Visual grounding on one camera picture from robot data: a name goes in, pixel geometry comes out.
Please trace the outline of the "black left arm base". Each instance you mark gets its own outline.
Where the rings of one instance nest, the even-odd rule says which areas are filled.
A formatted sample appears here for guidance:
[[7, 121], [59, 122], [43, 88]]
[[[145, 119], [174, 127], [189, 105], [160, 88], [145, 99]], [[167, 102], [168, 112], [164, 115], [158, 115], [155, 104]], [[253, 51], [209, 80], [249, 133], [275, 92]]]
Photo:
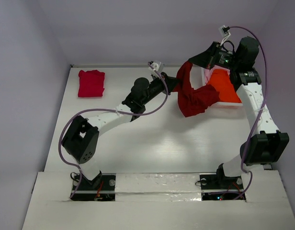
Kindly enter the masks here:
[[78, 186], [75, 194], [71, 197], [72, 201], [115, 200], [115, 173], [102, 174], [102, 172], [100, 172], [92, 181], [88, 180], [85, 176], [83, 176], [82, 180], [79, 181], [80, 175], [75, 172], [72, 172], [70, 177], [73, 180], [71, 194]]

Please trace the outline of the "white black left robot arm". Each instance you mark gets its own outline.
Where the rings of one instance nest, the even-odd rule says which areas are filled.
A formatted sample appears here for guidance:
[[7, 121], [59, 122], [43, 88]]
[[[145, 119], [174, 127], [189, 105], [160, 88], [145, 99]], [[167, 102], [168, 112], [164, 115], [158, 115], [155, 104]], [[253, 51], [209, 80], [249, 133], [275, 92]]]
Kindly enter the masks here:
[[148, 115], [146, 104], [162, 92], [169, 96], [180, 82], [165, 72], [154, 71], [152, 76], [152, 81], [136, 79], [130, 93], [114, 109], [99, 109], [100, 114], [90, 118], [84, 118], [83, 112], [79, 112], [63, 129], [58, 148], [65, 149], [75, 160], [73, 165], [79, 169], [79, 181], [89, 189], [99, 188], [101, 183], [102, 173], [97, 169], [94, 157], [101, 135]]

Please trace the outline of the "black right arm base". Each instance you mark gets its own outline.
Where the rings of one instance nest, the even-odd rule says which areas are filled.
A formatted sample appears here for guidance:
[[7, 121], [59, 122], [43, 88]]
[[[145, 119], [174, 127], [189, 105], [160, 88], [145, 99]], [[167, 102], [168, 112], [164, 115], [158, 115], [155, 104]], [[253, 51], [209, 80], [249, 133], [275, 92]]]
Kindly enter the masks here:
[[195, 185], [201, 188], [203, 201], [246, 200], [241, 177], [220, 181], [216, 174], [201, 174]]

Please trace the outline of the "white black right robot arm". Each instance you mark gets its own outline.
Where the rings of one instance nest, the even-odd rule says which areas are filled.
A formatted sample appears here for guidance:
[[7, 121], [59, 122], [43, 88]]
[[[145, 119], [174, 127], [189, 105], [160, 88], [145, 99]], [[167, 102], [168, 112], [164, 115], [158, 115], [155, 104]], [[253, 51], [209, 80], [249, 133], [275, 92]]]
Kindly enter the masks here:
[[281, 132], [274, 123], [266, 105], [266, 94], [262, 92], [261, 78], [253, 67], [259, 53], [258, 40], [244, 37], [237, 50], [223, 50], [219, 42], [189, 58], [189, 62], [211, 69], [214, 66], [230, 71], [230, 82], [245, 109], [251, 131], [248, 140], [241, 145], [240, 154], [219, 166], [215, 175], [218, 187], [232, 183], [232, 177], [246, 173], [254, 165], [274, 163], [279, 160], [289, 142], [287, 133]]

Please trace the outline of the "dark red t shirt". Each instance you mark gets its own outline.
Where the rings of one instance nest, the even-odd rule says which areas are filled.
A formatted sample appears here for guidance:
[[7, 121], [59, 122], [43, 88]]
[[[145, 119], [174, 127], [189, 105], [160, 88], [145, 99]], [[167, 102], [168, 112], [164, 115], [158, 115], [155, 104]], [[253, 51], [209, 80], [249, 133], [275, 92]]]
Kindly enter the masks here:
[[186, 61], [178, 70], [176, 78], [179, 83], [174, 88], [178, 93], [178, 107], [184, 117], [191, 117], [204, 113], [205, 110], [217, 103], [219, 92], [212, 85], [205, 85], [194, 89], [190, 83], [190, 73], [193, 64]]

